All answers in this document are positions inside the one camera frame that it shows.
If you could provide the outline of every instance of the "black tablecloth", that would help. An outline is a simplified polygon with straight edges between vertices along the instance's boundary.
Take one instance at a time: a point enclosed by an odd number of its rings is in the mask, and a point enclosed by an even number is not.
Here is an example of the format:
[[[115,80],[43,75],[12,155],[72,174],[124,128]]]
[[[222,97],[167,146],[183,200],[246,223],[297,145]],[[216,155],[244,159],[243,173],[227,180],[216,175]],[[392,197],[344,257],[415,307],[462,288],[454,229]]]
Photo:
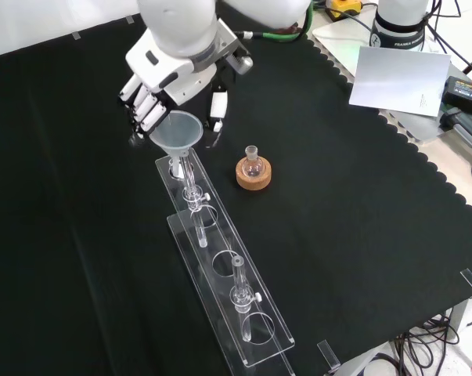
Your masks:
[[[130,149],[116,101],[143,30],[120,20],[0,57],[0,374],[228,372],[167,230],[163,153]],[[295,337],[294,370],[317,375],[323,339],[344,362],[472,295],[472,208],[348,105],[311,42],[248,48],[222,139],[197,151]],[[250,144],[273,167],[259,193],[235,180]]]

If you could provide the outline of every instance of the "table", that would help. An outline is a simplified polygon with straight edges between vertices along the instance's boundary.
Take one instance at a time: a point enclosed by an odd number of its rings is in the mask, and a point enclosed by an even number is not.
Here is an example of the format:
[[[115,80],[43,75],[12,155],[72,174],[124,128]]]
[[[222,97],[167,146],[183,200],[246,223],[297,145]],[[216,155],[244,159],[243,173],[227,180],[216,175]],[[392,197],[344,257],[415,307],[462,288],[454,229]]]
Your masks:
[[[454,14],[454,9],[447,10],[449,14]],[[466,13],[464,17],[465,19],[472,15],[472,12],[467,13],[468,11],[472,11],[472,5],[467,5],[463,11],[464,10],[464,13]],[[354,30],[358,26],[354,21],[345,20],[343,22],[344,25],[342,30],[349,30],[349,27],[352,27]],[[330,24],[329,17],[327,17],[325,14],[315,14],[311,30],[308,33],[309,38],[314,41],[315,45],[324,51],[327,51],[327,48],[315,39],[315,37],[312,35],[312,32],[316,28],[325,26],[327,24]],[[448,21],[446,22],[443,29],[441,29],[441,34],[448,39],[450,35],[454,34],[452,30],[456,30],[456,22],[450,23]],[[467,55],[472,56],[471,54],[472,45],[469,43],[467,44]],[[340,70],[340,73],[344,75],[349,82],[353,82],[354,77],[352,76],[351,72],[349,72],[350,70],[346,69],[341,63],[335,60],[334,54],[331,54],[331,52],[327,51],[327,55],[334,66]],[[457,60],[455,56],[453,59],[454,63],[462,66],[461,60]],[[389,111],[380,110],[380,115],[384,116],[389,124],[396,127],[398,133],[406,135],[407,131],[401,126],[400,123],[398,123],[397,119],[391,116]],[[461,138],[454,132],[446,132],[429,143],[421,143],[410,136],[409,142],[415,144],[419,151],[428,157],[429,162],[436,164],[438,171],[445,175],[447,181],[456,187],[457,193],[464,196],[467,204],[472,206],[472,175],[470,174],[472,165],[472,149],[464,145]],[[454,308],[454,315],[452,317],[452,326],[461,330],[463,328],[463,315],[465,312],[469,312],[470,310],[472,310],[472,299],[468,299],[456,306]],[[382,347],[383,346],[376,347],[365,354],[356,357],[354,360],[347,362],[340,370],[338,370],[336,375],[356,376],[357,373],[366,366],[366,364],[374,357],[374,355],[378,353]]]

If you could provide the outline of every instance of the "scalloped edge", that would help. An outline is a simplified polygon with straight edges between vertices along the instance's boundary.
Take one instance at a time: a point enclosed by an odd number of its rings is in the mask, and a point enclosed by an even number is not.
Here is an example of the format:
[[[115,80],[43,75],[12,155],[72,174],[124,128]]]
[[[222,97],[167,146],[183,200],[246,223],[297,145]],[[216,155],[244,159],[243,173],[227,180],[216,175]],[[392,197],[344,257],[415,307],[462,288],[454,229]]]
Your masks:
[[[339,75],[342,79],[344,85],[351,89],[354,84],[354,76],[347,70],[347,68],[345,68],[344,65],[337,58],[335,58],[335,56],[320,41],[315,39],[313,35],[310,34],[308,36],[306,43],[312,46],[314,49],[317,49],[321,56],[326,57],[329,65],[332,68],[332,71],[337,73],[337,75]],[[466,211],[469,212],[469,215],[472,215],[472,205],[467,203],[467,198],[462,192],[459,191],[455,184],[449,181],[449,177],[439,168],[439,166],[431,161],[429,156],[420,149],[418,140],[416,140],[411,135],[411,133],[409,133],[404,127],[400,125],[400,123],[395,119],[394,115],[392,115],[390,111],[378,110],[378,117],[384,121],[386,125],[389,125],[389,128],[394,129],[397,135],[401,135],[396,136],[396,139],[400,139],[400,141],[404,142],[406,145],[409,145],[413,152],[418,154],[418,158],[423,160],[434,170],[438,178],[440,178],[445,184],[447,190],[452,191],[455,199],[460,200],[460,202],[464,204]]]

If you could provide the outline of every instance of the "robot finger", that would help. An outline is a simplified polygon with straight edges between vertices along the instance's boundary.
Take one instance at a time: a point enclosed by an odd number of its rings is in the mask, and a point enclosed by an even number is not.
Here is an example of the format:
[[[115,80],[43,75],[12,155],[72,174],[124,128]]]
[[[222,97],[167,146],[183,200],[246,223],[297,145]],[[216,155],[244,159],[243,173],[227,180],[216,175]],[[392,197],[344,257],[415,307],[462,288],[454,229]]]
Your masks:
[[[138,90],[139,86],[142,84],[142,81],[140,80],[139,76],[136,74],[133,74],[133,77],[128,81],[125,87],[121,90],[121,93],[119,94],[119,98],[123,102],[128,102],[129,99],[135,94],[135,92]]]
[[[139,93],[135,98],[135,101],[133,102],[133,109],[136,110],[140,105],[143,103],[145,98],[147,97],[147,94],[149,94],[149,90],[147,90],[147,87],[145,85],[142,85],[140,87]]]
[[[143,100],[142,104],[136,109],[135,112],[135,121],[137,123],[141,122],[147,114],[153,109],[157,103],[157,98],[152,94],[147,94],[147,97]]]
[[[143,119],[140,128],[146,134],[150,134],[153,130],[167,117],[169,111],[162,103],[158,103],[150,113]]]

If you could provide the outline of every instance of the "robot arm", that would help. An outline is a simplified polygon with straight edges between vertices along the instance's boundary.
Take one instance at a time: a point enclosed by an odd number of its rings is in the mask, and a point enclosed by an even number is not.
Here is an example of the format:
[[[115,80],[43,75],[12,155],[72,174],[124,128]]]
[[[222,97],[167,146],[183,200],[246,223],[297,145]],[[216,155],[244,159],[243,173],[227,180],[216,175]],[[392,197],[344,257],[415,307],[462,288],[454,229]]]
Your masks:
[[[311,0],[226,0],[269,27],[289,27]],[[135,134],[149,135],[168,115],[209,85],[216,63],[226,59],[238,73],[253,66],[248,51],[215,15],[215,0],[138,0],[148,29],[126,56],[135,73],[120,94],[130,109]],[[227,98],[217,92],[212,118],[222,126]]]

